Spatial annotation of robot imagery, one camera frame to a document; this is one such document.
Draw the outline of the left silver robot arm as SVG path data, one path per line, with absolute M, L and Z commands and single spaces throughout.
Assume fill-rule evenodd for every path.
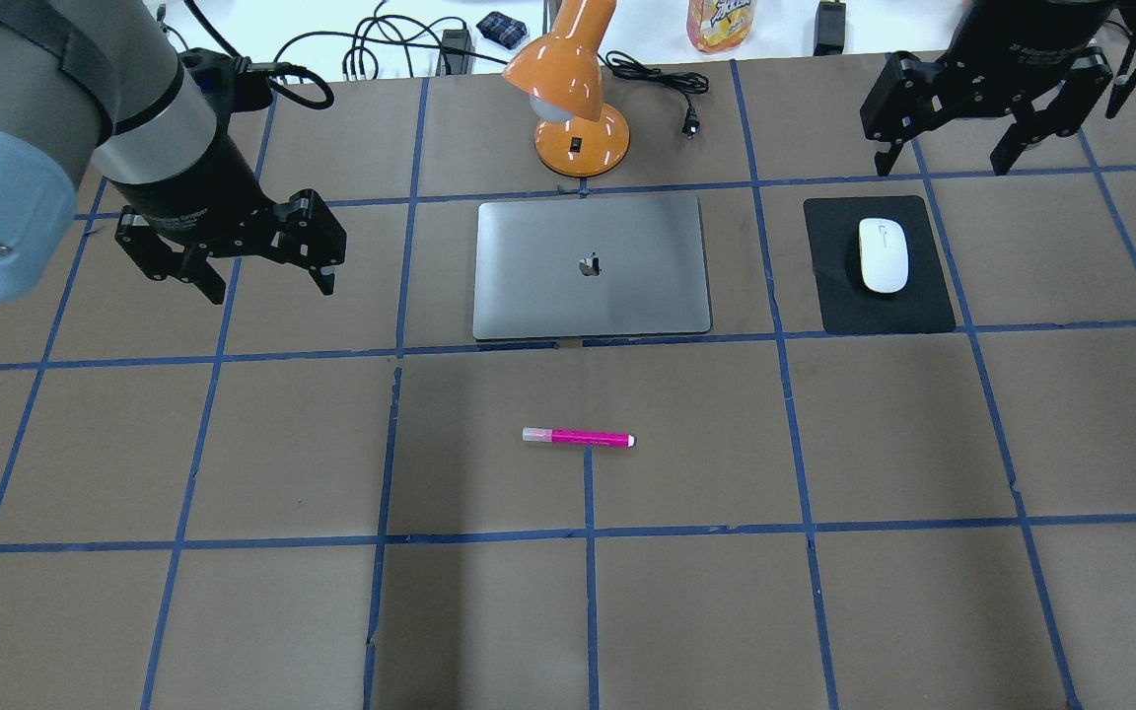
M 315 190 L 266 197 L 229 118 L 267 107 L 292 62 L 178 52 L 137 1 L 0 1 L 0 303 L 34 289 L 89 168 L 125 199 L 114 242 L 148 279 L 211 303 L 215 259 L 304 270 L 332 295 L 346 233 Z

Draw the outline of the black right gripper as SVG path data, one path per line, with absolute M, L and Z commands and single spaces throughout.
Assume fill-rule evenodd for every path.
M 1110 90 L 1116 118 L 1136 89 L 1136 1 L 970 1 L 946 52 L 893 52 L 860 115 L 876 176 L 892 174 L 912 137 L 961 118 L 1009 115 L 993 174 L 1051 134 L 1081 126 Z

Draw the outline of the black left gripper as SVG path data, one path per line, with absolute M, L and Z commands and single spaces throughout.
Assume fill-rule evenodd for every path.
M 179 175 L 114 187 L 126 201 L 114 242 L 149 279 L 179 279 L 224 304 L 227 283 L 209 260 L 257 256 L 296 266 L 334 295 L 346 229 L 312 189 L 281 203 L 266 197 L 225 131 Z

